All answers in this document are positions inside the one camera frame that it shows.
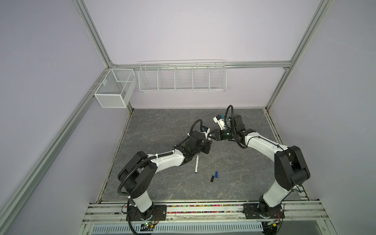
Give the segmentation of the white marker pen blue tip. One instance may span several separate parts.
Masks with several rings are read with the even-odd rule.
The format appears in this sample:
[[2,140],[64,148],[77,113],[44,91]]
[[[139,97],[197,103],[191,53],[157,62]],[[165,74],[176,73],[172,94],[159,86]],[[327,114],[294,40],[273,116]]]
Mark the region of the white marker pen blue tip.
[[199,165],[199,155],[197,155],[196,161],[195,161],[195,171],[194,171],[195,174],[198,173],[198,165]]

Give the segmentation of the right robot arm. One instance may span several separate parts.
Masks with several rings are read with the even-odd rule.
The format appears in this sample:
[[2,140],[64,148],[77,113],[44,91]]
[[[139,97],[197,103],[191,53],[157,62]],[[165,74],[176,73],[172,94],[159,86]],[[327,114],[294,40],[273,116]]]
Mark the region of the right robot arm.
[[281,209],[281,204],[292,191],[310,178],[310,172],[301,149],[272,141],[254,129],[247,129],[241,115],[234,114],[229,105],[224,115],[217,115],[213,121],[219,128],[211,131],[209,137],[216,141],[235,142],[242,149],[252,148],[271,159],[274,163],[274,183],[258,203],[258,212],[265,217]]

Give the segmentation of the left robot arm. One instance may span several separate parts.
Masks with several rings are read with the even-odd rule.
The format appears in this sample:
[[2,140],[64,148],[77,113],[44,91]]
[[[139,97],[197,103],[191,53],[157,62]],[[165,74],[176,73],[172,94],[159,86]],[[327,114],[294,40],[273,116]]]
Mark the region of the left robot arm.
[[172,150],[163,153],[146,154],[137,152],[118,174],[117,194],[125,196],[140,213],[152,210],[154,204],[147,192],[156,173],[189,163],[200,153],[208,154],[212,141],[210,128],[198,119],[191,126],[186,138]]

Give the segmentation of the white mesh box basket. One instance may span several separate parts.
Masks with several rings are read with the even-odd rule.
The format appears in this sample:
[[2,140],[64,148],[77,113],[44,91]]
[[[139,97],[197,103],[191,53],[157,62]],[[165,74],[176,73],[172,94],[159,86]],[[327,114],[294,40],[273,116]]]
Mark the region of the white mesh box basket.
[[110,69],[94,95],[102,108],[127,108],[136,85],[133,69]]

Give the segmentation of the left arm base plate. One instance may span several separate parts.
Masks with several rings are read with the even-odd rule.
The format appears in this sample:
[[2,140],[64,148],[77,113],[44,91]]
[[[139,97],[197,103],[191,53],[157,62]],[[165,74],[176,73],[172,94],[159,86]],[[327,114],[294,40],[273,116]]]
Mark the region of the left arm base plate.
[[167,206],[164,204],[153,204],[145,212],[141,212],[137,207],[130,205],[128,216],[131,221],[165,221],[167,215]]

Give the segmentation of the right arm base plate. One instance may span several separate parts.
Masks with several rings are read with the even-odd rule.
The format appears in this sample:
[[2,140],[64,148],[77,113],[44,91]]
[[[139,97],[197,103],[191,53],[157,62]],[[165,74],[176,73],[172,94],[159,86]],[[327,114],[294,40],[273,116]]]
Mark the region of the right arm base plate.
[[246,203],[243,204],[243,211],[246,219],[283,219],[284,210],[281,205],[269,207],[266,203]]

